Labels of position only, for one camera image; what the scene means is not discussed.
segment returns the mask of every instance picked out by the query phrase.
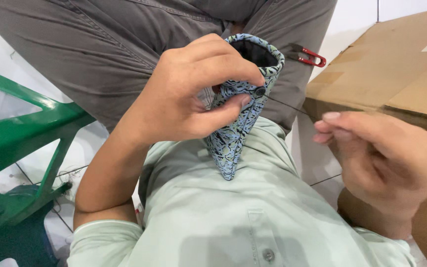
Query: black thread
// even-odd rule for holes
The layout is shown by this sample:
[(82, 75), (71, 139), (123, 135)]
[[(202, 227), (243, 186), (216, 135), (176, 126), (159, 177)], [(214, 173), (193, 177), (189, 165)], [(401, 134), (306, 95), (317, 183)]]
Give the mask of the black thread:
[(288, 106), (288, 107), (290, 107), (290, 108), (293, 108), (293, 109), (295, 109), (295, 110), (297, 110), (297, 111), (301, 112), (302, 114), (306, 114), (307, 116), (309, 116), (309, 117), (311, 117), (311, 118), (313, 118), (313, 119), (315, 119), (315, 120), (319, 121), (319, 119), (318, 119), (318, 118), (316, 118), (316, 117), (314, 117), (314, 116), (312, 116), (312, 115), (309, 115), (309, 114), (307, 114), (306, 112), (304, 112), (304, 111), (302, 111), (302, 110), (300, 110), (300, 109), (297, 109), (297, 108), (295, 108), (295, 107), (293, 107), (293, 106), (290, 106), (290, 105), (288, 105), (288, 104), (286, 104), (286, 103), (283, 103), (283, 102), (281, 102), (280, 100), (276, 100), (276, 99), (274, 99), (274, 98), (271, 98), (269, 95), (266, 95), (266, 94), (265, 94), (265, 96), (266, 96), (266, 98), (267, 98), (267, 99), (271, 99), (271, 100), (276, 101), (276, 102), (278, 102), (278, 103), (281, 103), (281, 104), (283, 104), (283, 105), (285, 105), (285, 106)]

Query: white tile floor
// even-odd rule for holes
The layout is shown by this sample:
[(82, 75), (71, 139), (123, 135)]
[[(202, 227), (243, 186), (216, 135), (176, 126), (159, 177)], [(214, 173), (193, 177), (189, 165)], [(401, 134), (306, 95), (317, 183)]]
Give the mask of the white tile floor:
[[(338, 0), (334, 16), (325, 36), (320, 55), (331, 62), (349, 44), (359, 38), (377, 21), (378, 0)], [(427, 1), (419, 0), (381, 0), (379, 5), (380, 21), (386, 21), (405, 15), (427, 10)], [(311, 79), (323, 68), (315, 68)], [(54, 100), (68, 103), (71, 100), (47, 79), (29, 65), (0, 36), (0, 75), (44, 94)], [(0, 119), (31, 113), (34, 106), (0, 92)], [(317, 190), (336, 208), (336, 200), (343, 188), (342, 169), (329, 148), (311, 141), (314, 134), (311, 120), (299, 114), (293, 124), (293, 131), (286, 142), (291, 149), (294, 161), (303, 180)], [(73, 232), (74, 195), (86, 166), (108, 137), (106, 129), (98, 122), (87, 125), (79, 131), (71, 145), (60, 169), (55, 185), (71, 181), (74, 186), (60, 197), (44, 221), (49, 239), (57, 257), (68, 256), (69, 244)], [(56, 148), (57, 141), (39, 149), (26, 158), (0, 172), (0, 192), (6, 192), (16, 185), (36, 183), (42, 179), (45, 168)], [(427, 261), (413, 240), (409, 241), (418, 266), (427, 267)], [(14, 260), (7, 259), (0, 267), (17, 266)]]

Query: hand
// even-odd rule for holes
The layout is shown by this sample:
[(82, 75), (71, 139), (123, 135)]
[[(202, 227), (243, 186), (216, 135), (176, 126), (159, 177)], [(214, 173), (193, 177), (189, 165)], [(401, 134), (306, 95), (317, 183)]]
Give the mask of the hand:
[(240, 94), (206, 111), (197, 93), (229, 79), (247, 80), (256, 86), (265, 82), (254, 63), (243, 59), (216, 34), (201, 37), (184, 48), (167, 50), (115, 130), (123, 131), (120, 136), (144, 143), (208, 136), (235, 121), (242, 106), (252, 100)]
[(427, 198), (427, 131), (394, 117), (329, 112), (317, 143), (335, 139), (346, 188), (383, 214), (411, 218)]

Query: pant leg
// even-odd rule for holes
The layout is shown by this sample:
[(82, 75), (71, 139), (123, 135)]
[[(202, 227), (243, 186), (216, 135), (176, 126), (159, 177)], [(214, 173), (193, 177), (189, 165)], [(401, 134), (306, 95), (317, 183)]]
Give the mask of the pant leg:
[(0, 35), (110, 132), (163, 51), (222, 29), (181, 0), (0, 0)]
[[(251, 17), (243, 32), (267, 40), (281, 52), (289, 49), (289, 43), (296, 43), (318, 52), (336, 2), (336, 0), (269, 0)], [(222, 37), (226, 38), (228, 34), (226, 31)], [(295, 108), (301, 108), (312, 69), (311, 65), (286, 58), (270, 97)], [(266, 102), (260, 115), (276, 122), (288, 134), (297, 111), (272, 99)]]

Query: button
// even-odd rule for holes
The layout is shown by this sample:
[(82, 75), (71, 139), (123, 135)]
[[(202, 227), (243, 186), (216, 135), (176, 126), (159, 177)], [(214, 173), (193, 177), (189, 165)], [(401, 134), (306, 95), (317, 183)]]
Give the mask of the button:
[(266, 93), (266, 89), (264, 87), (258, 87), (256, 88), (255, 94), (257, 96), (262, 96)]
[(263, 251), (263, 258), (266, 261), (273, 261), (274, 260), (274, 252), (270, 250), (269, 248), (265, 249)]

